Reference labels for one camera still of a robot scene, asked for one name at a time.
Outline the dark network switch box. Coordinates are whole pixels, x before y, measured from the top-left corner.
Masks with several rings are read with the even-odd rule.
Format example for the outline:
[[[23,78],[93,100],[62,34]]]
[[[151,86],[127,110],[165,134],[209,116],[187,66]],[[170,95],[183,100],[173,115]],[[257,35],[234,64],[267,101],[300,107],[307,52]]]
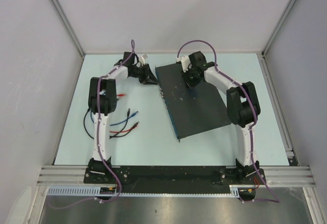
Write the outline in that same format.
[[[202,81],[188,88],[181,72],[176,63],[155,68],[176,138],[181,140],[230,125],[226,105],[216,87]]]

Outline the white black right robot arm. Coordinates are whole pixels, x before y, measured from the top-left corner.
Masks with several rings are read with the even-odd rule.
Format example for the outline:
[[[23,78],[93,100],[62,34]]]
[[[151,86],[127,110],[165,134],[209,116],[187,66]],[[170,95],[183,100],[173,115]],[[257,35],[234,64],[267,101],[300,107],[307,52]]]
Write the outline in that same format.
[[[238,155],[233,178],[242,184],[253,182],[259,172],[259,161],[254,145],[254,131],[261,108],[252,82],[239,83],[222,72],[217,62],[207,62],[202,52],[176,58],[181,65],[181,76],[189,88],[205,81],[226,95],[227,116],[235,125]]]

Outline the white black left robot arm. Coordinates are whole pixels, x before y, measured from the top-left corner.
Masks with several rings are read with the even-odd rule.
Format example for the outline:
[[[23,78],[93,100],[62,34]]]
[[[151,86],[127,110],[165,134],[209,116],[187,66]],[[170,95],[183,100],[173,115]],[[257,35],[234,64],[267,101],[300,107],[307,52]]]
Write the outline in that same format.
[[[84,176],[87,184],[107,183],[114,177],[109,127],[118,102],[116,85],[129,77],[138,79],[141,84],[157,85],[147,58],[146,54],[137,56],[135,52],[125,52],[107,75],[90,80],[88,109],[94,116],[95,135],[94,151]]]

